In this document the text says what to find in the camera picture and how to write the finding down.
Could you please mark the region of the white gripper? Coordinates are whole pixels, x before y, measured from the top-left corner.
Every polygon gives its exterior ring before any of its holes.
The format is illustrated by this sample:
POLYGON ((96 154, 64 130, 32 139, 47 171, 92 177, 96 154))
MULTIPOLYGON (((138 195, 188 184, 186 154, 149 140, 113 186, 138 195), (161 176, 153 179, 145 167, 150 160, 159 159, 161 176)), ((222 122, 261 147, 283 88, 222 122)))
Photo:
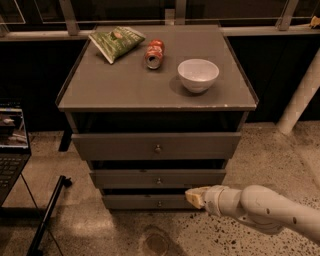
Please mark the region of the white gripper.
POLYGON ((241 191, 227 186, 205 186, 185 191, 186 200, 197 209, 214 216, 240 216, 241 191))

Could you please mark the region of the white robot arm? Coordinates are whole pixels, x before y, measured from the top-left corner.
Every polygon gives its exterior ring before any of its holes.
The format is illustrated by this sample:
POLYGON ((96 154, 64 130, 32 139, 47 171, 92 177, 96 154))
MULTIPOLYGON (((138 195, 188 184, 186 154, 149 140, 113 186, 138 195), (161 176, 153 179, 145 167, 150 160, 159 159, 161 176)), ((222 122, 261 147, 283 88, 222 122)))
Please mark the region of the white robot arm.
POLYGON ((243 190, 215 185, 189 189, 186 200, 210 215, 227 216, 268 235, 291 229, 320 244, 320 211, 260 185, 243 190))

